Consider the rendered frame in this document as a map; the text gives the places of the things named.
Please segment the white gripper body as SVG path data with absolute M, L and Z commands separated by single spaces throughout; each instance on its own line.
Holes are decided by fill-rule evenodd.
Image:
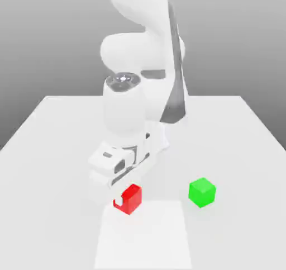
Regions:
M 95 191 L 119 191 L 144 176 L 157 161 L 150 152 L 137 162 L 132 151 L 96 151 L 88 160 L 89 183 Z

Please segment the small red cube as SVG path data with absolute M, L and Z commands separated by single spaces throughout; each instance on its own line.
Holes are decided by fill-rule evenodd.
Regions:
M 142 188 L 136 184 L 132 184 L 120 195 L 120 204 L 118 204 L 116 200 L 113 200 L 113 207 L 130 215 L 141 203 Z

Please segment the small green cube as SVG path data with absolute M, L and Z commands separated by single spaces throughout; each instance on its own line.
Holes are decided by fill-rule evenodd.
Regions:
M 197 179 L 189 184 L 188 198 L 199 208 L 215 201 L 216 186 L 206 178 Z

